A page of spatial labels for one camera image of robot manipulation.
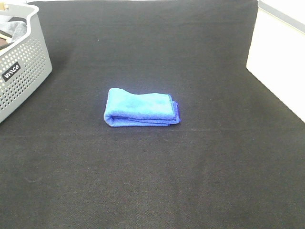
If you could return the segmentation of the brown and yellow cloth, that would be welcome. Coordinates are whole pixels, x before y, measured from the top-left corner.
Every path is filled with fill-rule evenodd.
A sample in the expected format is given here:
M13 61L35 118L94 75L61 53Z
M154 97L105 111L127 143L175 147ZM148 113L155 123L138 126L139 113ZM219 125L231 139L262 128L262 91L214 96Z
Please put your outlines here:
M12 44L12 35L0 31L0 50L3 50Z

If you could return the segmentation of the white plastic storage box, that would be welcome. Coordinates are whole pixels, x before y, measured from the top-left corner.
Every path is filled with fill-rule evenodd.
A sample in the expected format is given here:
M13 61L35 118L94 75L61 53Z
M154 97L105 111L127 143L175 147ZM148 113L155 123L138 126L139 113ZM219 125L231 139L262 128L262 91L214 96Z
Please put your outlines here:
M260 0L246 67L305 119L305 2Z

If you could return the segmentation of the black tablecloth mat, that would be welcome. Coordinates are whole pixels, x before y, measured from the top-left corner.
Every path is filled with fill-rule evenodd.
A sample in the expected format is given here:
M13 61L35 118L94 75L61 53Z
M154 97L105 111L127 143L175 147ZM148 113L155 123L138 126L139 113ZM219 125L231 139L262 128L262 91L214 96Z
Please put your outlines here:
M0 126L1 228L304 228L305 125L245 66L255 1L36 6L53 70ZM111 127L111 88L181 121Z

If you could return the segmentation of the blue microfiber towel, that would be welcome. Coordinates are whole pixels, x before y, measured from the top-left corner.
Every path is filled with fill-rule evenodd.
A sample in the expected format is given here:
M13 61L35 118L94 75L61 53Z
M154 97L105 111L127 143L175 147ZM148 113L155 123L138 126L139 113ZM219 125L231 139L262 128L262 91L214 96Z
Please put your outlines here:
M111 127L169 126L180 123L179 104L169 94L108 91L104 120Z

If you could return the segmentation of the grey towel in basket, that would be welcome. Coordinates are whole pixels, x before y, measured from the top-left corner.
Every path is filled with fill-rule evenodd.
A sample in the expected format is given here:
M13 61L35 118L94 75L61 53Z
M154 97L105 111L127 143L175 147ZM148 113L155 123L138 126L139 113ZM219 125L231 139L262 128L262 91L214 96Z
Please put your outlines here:
M0 23L0 33L15 42L27 32L27 25L23 21L9 21Z

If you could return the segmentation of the grey perforated plastic basket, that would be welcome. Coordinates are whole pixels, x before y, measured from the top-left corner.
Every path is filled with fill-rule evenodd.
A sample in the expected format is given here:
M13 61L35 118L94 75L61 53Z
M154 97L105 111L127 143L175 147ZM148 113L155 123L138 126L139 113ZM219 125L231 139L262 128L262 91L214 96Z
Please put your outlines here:
M27 32L0 52L0 119L4 121L48 77L52 65L41 29L39 8L1 3L2 16L26 20Z

